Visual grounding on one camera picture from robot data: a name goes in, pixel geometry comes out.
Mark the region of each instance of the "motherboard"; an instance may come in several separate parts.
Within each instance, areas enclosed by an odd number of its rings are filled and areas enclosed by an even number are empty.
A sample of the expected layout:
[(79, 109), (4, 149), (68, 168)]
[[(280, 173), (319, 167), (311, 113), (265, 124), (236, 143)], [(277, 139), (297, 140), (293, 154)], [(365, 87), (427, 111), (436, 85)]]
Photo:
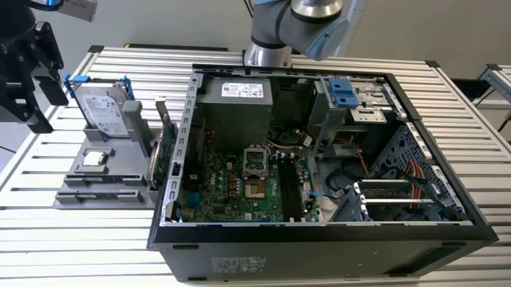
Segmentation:
[[(208, 153), (200, 187), (185, 193), (184, 222), (317, 222), (315, 200), (307, 195), (312, 187), (305, 158), (285, 159), (291, 164), (287, 170), (295, 173), (289, 182), (279, 174), (284, 162), (280, 155), (264, 152), (264, 156), (267, 159), (256, 154), (256, 149), (244, 154)], [(259, 173), (265, 176), (248, 175), (247, 167), (267, 167), (265, 173)], [(289, 210), (299, 214), (293, 219), (287, 218)]]

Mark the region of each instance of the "black computer case frame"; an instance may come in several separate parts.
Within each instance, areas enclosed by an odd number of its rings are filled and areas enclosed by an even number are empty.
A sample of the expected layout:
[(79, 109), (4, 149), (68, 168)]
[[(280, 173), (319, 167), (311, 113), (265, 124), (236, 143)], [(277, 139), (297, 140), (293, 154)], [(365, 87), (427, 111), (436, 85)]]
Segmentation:
[[(240, 69), (247, 76), (259, 77), (284, 72), (291, 77), (384, 78), (474, 225), (160, 226), (161, 191), (148, 248), (160, 251), (179, 281), (421, 276), (498, 240), (393, 74), (220, 65), (193, 65), (192, 74), (231, 77)], [(244, 272), (217, 268), (219, 264), (240, 266), (245, 262), (253, 263)]]

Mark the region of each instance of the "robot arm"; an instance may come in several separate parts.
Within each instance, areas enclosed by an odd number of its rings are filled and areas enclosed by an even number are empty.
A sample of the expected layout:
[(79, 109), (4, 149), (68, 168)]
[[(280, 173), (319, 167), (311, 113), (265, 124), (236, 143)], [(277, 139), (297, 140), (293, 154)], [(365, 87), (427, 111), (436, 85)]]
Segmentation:
[(291, 67), (291, 49), (320, 61), (339, 47), (349, 26), (341, 0), (253, 0), (247, 66)]
[(49, 23), (36, 22), (29, 7), (59, 9), (63, 0), (43, 5), (28, 0), (0, 2), (0, 121), (27, 123), (32, 132), (52, 127), (33, 95), (32, 78), (52, 105), (67, 105), (59, 70), (64, 63)]

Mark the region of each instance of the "slotted metal table surface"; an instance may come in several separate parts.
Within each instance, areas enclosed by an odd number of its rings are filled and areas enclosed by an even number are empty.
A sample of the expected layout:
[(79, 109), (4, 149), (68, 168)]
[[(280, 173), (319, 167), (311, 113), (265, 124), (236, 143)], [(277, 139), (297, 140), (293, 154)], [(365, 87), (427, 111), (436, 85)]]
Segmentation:
[[(143, 116), (151, 126), (160, 126), (152, 100), (167, 96), (169, 115), (179, 121), (193, 63), (240, 65), (241, 53), (105, 48), (87, 54), (75, 74), (112, 79), (128, 75)], [(423, 61), (315, 62), (301, 56), (295, 56), (293, 66), (395, 74), (500, 241), (419, 279), (244, 285), (511, 286), (511, 147), (442, 69)], [(0, 285), (180, 285), (160, 254), (145, 251), (152, 211), (51, 208), (84, 140), (84, 120), (73, 101), (51, 108), (47, 116), (55, 132), (27, 138), (0, 174)]]

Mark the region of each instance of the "power supply label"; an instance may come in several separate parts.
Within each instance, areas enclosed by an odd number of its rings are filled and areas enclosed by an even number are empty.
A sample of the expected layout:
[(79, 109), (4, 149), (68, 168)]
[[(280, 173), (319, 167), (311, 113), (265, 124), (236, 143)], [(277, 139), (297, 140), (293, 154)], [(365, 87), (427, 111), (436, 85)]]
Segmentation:
[(221, 85), (223, 97), (264, 97), (263, 84), (224, 83)]

